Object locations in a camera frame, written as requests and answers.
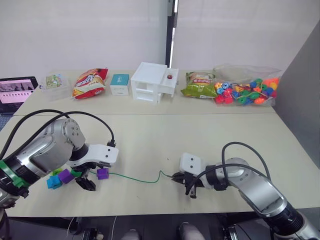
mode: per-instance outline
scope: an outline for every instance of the green wire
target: green wire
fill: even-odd
[[[115,173],[115,172],[110,172],[109,174],[117,175],[117,176],[120,176],[120,177],[124,177],[126,179],[131,179],[131,180],[135,180],[135,181],[138,181],[138,182],[141,182],[141,183],[146,183],[146,184],[155,184],[155,183],[157,183],[159,181],[159,179],[160,179],[160,175],[161,174],[163,174],[164,176],[166,176],[168,178],[172,178],[172,176],[165,174],[162,170],[159,171],[159,176],[158,176],[157,180],[155,180],[155,181],[143,181],[143,180],[139,180],[139,179],[136,179],[136,178],[133,178],[133,177],[130,177],[130,176],[125,176],[125,175],[122,175],[122,174],[119,174],[119,173]]]

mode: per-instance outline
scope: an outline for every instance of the red snack bag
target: red snack bag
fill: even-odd
[[[84,99],[102,93],[106,88],[107,72],[108,68],[94,68],[81,74],[73,87],[72,97]]]

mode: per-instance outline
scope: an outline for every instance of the robotic arm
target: robotic arm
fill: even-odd
[[[230,158],[226,164],[249,166],[241,158]],[[186,188],[197,175],[205,170],[222,166],[205,166],[203,161],[194,155],[184,153],[180,158],[180,172],[173,175],[173,180],[184,184]],[[320,240],[320,232],[287,201],[285,196],[265,177],[239,166],[227,166],[227,182],[237,188],[241,197],[283,240]],[[205,187],[217,191],[224,190],[226,179],[222,168],[217,168],[199,178],[190,190],[190,197],[196,198],[196,188]]]
[[[16,200],[29,194],[29,186],[64,164],[81,172],[76,182],[95,191],[87,179],[90,169],[111,167],[119,150],[115,144],[87,144],[77,122],[58,119],[48,125],[18,154],[0,161],[0,208],[13,207]]]

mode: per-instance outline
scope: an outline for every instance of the laptop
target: laptop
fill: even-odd
[[[0,131],[37,86],[34,76],[0,78]]]

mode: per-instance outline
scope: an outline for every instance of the laptop screen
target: laptop screen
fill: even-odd
[[[37,85],[34,77],[0,79],[0,114],[12,114],[17,111]]]

